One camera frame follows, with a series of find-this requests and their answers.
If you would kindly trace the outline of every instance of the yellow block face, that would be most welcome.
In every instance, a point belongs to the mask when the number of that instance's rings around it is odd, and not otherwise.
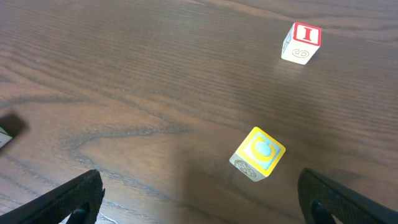
[[[281,143],[255,127],[238,147],[236,153],[267,177],[285,151],[286,148]]]

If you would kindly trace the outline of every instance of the wood grain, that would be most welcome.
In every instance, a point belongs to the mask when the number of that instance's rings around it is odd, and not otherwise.
[[[395,1],[4,0],[0,214],[87,169],[118,223],[303,223],[314,168],[398,210]],[[306,66],[293,21],[323,28]],[[259,126],[287,152],[251,182],[228,163]],[[98,223],[111,223],[99,216]]]

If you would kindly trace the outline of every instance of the red block face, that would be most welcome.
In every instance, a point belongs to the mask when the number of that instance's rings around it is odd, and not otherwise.
[[[319,27],[296,22],[294,26],[293,39],[306,44],[321,46],[321,34],[322,31]]]

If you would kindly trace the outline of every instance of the wooden table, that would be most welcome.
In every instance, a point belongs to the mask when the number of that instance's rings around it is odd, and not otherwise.
[[[2,0],[0,213],[101,172],[118,223],[303,223],[304,167],[398,210],[398,4]],[[294,21],[323,28],[306,66]],[[287,151],[252,182],[228,159],[254,127]],[[98,223],[112,223],[100,215]]]

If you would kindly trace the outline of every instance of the red and white block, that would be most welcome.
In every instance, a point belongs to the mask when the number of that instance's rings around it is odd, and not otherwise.
[[[321,46],[321,35],[321,28],[295,22],[284,40],[282,59],[305,65]]]

